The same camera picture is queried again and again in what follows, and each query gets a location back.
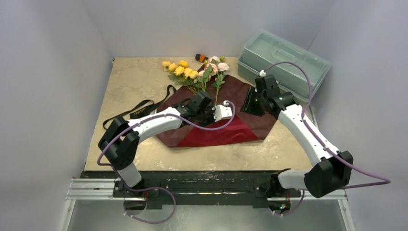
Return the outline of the pink fake rose stem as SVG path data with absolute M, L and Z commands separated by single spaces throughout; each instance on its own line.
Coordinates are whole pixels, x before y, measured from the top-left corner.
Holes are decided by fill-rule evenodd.
M 230 70 L 229 65 L 225 62 L 224 56 L 213 56 L 208 59 L 208 64 L 213 67 L 211 76 L 214 77 L 213 88 L 216 90 L 215 103 L 217 103 L 219 91 L 225 83 L 225 78 Z

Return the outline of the yellow fake flower stem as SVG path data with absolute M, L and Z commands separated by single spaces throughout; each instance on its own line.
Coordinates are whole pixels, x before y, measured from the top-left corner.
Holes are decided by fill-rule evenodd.
M 168 77 L 174 83 L 186 87 L 193 94 L 201 90 L 198 77 L 199 72 L 190 68 L 189 63 L 181 60 L 178 63 L 163 61 L 162 69 L 168 72 Z

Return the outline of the peach fake rose stem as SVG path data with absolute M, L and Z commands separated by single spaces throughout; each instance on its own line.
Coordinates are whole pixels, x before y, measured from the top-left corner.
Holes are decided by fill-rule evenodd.
M 215 59 L 212 59 L 204 64 L 203 69 L 198 72 L 198 76 L 193 81 L 197 90 L 206 91 L 207 84 L 211 77 L 218 73 L 217 64 L 218 61 Z

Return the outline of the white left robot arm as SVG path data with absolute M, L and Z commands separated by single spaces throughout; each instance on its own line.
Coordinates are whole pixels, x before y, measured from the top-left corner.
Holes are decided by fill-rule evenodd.
M 223 108 L 222 105 L 215 106 L 212 97 L 200 91 L 192 99 L 174 103 L 160 112 L 130 120 L 119 116 L 113 119 L 98 147 L 102 156 L 107 158 L 107 165 L 125 183 L 125 191 L 137 197 L 143 192 L 142 176 L 134 164 L 138 145 L 150 137 L 185 125 L 206 128 L 218 120 L 217 113 Z

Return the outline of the dark red wrapping paper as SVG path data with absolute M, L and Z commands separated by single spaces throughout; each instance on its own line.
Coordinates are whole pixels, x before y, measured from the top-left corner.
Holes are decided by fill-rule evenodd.
M 270 114 L 255 116 L 240 111 L 250 86 L 234 76 L 226 76 L 226 82 L 218 93 L 217 104 L 225 100 L 233 102 L 236 114 L 225 128 L 207 131 L 186 125 L 162 132 L 156 138 L 167 147 L 206 147 L 264 140 L 277 120 Z

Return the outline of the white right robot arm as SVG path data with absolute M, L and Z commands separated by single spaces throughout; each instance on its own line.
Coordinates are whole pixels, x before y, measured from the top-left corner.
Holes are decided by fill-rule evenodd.
M 241 111 L 255 116 L 268 113 L 295 137 L 308 156 L 310 170 L 280 170 L 271 175 L 268 195 L 281 196 L 288 189 L 307 190 L 321 198 L 347 186 L 354 161 L 349 151 L 331 144 L 304 114 L 303 107 L 290 92 L 282 93 L 273 75 L 258 77 L 250 87 Z

